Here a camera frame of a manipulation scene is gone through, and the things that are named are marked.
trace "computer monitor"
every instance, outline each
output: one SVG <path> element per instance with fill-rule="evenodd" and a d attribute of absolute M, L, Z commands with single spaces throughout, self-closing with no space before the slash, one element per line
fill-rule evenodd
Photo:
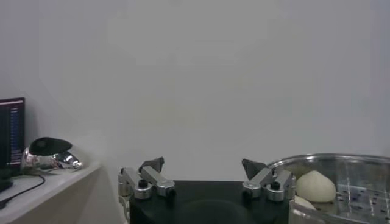
<path fill-rule="evenodd" d="M 0 100 L 0 169 L 19 169 L 24 150 L 25 98 Z"/>

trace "white shelf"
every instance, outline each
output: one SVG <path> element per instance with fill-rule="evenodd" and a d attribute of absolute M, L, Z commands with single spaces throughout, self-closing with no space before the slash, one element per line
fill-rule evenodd
<path fill-rule="evenodd" d="M 89 166 L 86 166 L 74 173 L 45 176 L 46 182 L 44 185 L 14 198 L 8 202 L 7 207 L 0 210 L 0 224 L 10 223 L 17 218 L 22 217 L 24 214 L 38 207 L 48 199 L 89 176 L 94 171 L 98 170 L 100 166 L 100 163 L 95 161 L 89 164 Z M 15 195 L 40 182 L 41 178 L 39 177 L 15 178 L 13 186 L 0 193 L 0 200 Z"/>

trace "steamer basket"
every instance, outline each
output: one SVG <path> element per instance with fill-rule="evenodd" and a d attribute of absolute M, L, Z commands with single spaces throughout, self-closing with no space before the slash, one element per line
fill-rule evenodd
<path fill-rule="evenodd" d="M 297 179 L 316 170 L 336 185 L 337 196 L 333 202 L 313 203 L 318 211 L 293 203 L 290 223 L 390 224 L 390 158 L 314 154 L 293 156 L 268 166 L 276 171 L 291 171 Z"/>

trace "screw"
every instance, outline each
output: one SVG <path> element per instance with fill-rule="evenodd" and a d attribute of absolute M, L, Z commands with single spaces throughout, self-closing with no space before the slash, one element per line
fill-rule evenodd
<path fill-rule="evenodd" d="M 147 188 L 148 182 L 146 180 L 140 180 L 138 182 L 138 187 L 141 189 Z"/>
<path fill-rule="evenodd" d="M 272 182 L 271 189 L 272 190 L 279 190 L 280 189 L 280 183 L 276 182 L 276 181 Z"/>

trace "chrome object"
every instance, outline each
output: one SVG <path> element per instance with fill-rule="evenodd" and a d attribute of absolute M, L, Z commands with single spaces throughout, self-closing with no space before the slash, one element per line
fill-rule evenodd
<path fill-rule="evenodd" d="M 261 195 L 263 185 L 272 182 L 272 170 L 268 168 L 262 169 L 251 180 L 243 182 L 244 191 L 247 191 L 252 198 L 258 198 Z"/>
<path fill-rule="evenodd" d="M 124 216 L 127 223 L 130 223 L 130 197 L 134 195 L 140 200 L 150 198 L 152 185 L 143 180 L 133 168 L 122 168 L 118 174 L 118 194 Z"/>
<path fill-rule="evenodd" d="M 284 201 L 295 196 L 295 177 L 286 170 L 279 171 L 277 178 L 271 184 L 267 184 L 267 198 L 271 201 Z"/>
<path fill-rule="evenodd" d="M 167 180 L 151 166 L 142 167 L 141 177 L 156 186 L 157 193 L 161 196 L 171 197 L 176 194 L 175 182 Z"/>
<path fill-rule="evenodd" d="M 290 223 L 390 223 L 390 158 L 326 153 L 293 156 L 268 166 L 276 172 L 288 170 L 297 178 L 316 170 L 336 185 L 334 201 L 313 203 L 321 211 L 292 200 Z"/>
<path fill-rule="evenodd" d="M 33 155 L 30 147 L 22 155 L 22 173 L 63 174 L 83 167 L 83 162 L 69 151 L 53 155 Z"/>

